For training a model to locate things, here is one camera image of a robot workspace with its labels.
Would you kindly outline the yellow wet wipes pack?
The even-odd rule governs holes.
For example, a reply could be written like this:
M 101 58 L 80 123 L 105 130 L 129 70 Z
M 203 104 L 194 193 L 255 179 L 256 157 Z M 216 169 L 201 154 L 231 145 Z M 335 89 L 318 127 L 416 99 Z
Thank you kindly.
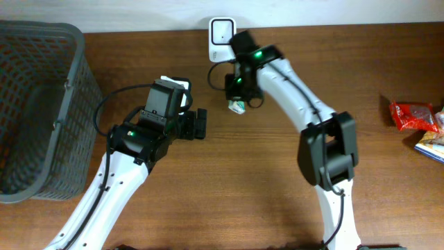
M 427 131 L 414 149 L 421 154 L 443 163 L 443 110 L 435 114 L 439 132 Z

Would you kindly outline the red candy bag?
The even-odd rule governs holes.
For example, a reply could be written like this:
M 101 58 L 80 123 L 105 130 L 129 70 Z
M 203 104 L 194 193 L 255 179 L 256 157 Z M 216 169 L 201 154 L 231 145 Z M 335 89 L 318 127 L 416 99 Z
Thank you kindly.
M 439 132 L 439 126 L 430 103 L 397 103 L 389 105 L 392 120 L 397 129 L 416 129 L 421 131 Z

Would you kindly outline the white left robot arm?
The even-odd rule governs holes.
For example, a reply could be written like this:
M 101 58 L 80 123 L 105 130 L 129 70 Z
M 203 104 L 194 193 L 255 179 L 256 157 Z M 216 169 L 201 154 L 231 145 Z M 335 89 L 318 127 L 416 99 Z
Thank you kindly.
M 48 249 L 101 249 L 122 210 L 174 140 L 203 140 L 207 111 L 190 109 L 191 81 L 161 76 L 146 104 L 106 134 L 100 167 Z

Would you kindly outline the white barcode scanner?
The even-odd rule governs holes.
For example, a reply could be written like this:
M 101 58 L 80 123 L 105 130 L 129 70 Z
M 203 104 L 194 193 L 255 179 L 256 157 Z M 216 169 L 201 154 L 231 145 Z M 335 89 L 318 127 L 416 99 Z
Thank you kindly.
M 231 17 L 214 17 L 208 23 L 209 59 L 219 63 L 234 59 L 229 41 L 237 33 L 237 23 Z

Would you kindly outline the grey plastic basket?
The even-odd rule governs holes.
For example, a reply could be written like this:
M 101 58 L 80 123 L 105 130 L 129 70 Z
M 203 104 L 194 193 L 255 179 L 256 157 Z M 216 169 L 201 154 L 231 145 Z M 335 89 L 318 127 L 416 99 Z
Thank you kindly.
M 101 97 L 78 28 L 1 22 L 2 203 L 83 191 Z

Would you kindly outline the green Kleenex tissue pack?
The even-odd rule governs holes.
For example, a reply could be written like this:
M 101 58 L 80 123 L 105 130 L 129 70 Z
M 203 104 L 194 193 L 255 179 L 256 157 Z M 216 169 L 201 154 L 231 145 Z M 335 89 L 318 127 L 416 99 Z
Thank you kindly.
M 243 101 L 232 101 L 232 100 L 229 100 L 228 101 L 228 108 L 231 111 L 233 111 L 233 112 L 235 112 L 235 113 L 237 113 L 239 115 L 244 114 L 245 111 L 246 111 L 245 103 Z

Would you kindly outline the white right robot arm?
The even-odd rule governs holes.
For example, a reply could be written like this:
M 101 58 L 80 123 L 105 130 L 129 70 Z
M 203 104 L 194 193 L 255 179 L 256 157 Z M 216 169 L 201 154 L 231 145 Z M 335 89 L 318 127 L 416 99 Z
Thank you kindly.
M 235 72 L 225 78 L 226 98 L 250 103 L 269 94 L 300 134 L 298 166 L 318 195 L 324 225 L 322 249 L 358 249 L 352 205 L 359 162 L 355 120 L 323 103 L 274 45 L 260 47 L 248 31 L 233 35 Z

